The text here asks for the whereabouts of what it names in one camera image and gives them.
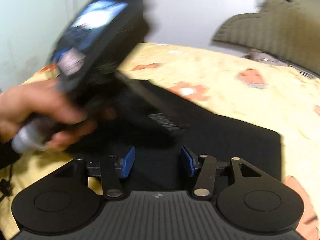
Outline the person's left hand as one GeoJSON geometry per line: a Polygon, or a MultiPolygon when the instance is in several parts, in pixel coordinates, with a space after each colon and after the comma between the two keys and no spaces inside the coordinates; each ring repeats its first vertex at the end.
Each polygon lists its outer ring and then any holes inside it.
{"type": "Polygon", "coordinates": [[[57,132],[47,142],[50,149],[65,150],[96,127],[93,120],[73,106],[60,90],[57,81],[47,80],[19,85],[1,93],[1,142],[12,139],[22,123],[33,113],[51,117],[53,120],[71,125],[70,129],[57,132]]]}

